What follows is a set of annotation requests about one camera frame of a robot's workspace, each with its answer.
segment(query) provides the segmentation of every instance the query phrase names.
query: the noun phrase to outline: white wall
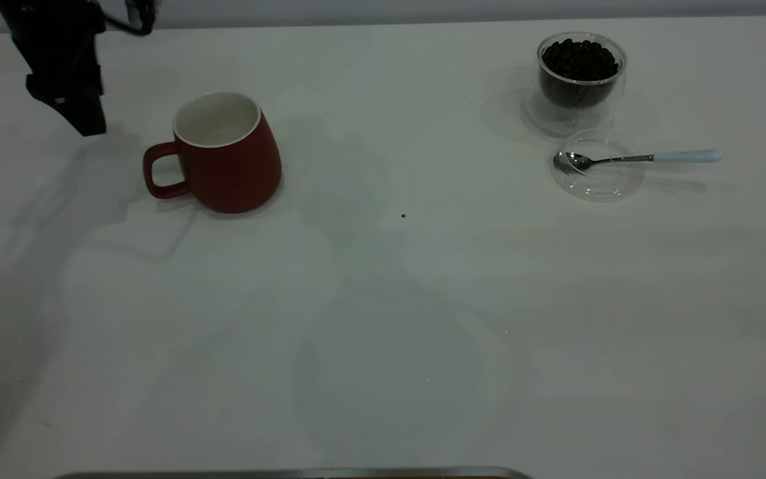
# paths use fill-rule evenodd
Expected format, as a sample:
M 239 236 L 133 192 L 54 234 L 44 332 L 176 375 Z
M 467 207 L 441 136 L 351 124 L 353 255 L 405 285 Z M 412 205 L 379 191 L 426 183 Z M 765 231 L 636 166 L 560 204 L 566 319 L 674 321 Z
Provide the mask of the white wall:
M 124 0 L 101 3 L 109 12 L 124 16 Z M 753 13 L 766 13 L 766 0 L 164 0 L 158 27 Z M 5 31 L 1 18 L 0 31 Z

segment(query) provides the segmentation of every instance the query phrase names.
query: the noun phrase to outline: coffee bean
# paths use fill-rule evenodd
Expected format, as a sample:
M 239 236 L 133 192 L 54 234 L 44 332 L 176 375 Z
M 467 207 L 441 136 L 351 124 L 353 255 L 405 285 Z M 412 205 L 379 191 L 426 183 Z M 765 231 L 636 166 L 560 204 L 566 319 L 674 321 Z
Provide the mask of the coffee bean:
M 573 42 L 566 39 L 555 42 L 542 54 L 545 66 L 566 79 L 577 81 L 598 81 L 613 77 L 620 70 L 619 64 L 608 49 L 598 42 L 584 40 Z M 555 104 L 564 108 L 580 109 L 595 106 L 607 98 L 614 88 L 608 84 L 572 84 L 541 73 L 541 88 Z

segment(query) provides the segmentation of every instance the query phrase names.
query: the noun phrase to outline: mug handle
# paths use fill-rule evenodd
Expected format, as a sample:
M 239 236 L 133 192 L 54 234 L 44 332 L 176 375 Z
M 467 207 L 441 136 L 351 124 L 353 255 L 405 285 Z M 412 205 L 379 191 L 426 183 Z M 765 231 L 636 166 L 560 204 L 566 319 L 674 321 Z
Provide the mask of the mug handle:
M 175 142 L 151 146 L 144 154 L 144 181 L 146 181 L 146 189 L 159 200 L 166 200 L 188 193 L 188 185 L 185 182 L 178 182 L 168 187 L 160 187 L 152 181 L 152 164 L 158 158 L 171 154 L 179 154 L 179 148 Z

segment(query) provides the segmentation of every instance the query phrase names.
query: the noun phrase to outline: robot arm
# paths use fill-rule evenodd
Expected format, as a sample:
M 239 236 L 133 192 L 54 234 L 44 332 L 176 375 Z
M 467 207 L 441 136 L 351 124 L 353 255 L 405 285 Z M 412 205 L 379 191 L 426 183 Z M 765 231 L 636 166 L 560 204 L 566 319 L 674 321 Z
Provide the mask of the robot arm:
M 134 25 L 106 15 L 94 0 L 0 0 L 13 44 L 31 68 L 25 88 L 83 136 L 106 132 L 95 35 L 103 33 L 108 22 L 145 36 L 155 22 L 154 0 L 126 4 Z

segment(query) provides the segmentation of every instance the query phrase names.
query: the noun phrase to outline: cable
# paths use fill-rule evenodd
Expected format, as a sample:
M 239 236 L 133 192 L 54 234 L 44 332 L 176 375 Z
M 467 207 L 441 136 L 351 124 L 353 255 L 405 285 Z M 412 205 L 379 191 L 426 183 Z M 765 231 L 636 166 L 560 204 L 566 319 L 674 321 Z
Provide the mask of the cable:
M 152 33 L 152 25 L 156 23 L 156 2 L 155 0 L 136 0 L 136 5 L 140 16 L 140 28 L 121 21 L 121 19 L 116 19 L 104 11 L 102 16 L 106 19 L 106 23 L 125 31 L 125 33 L 145 37 Z

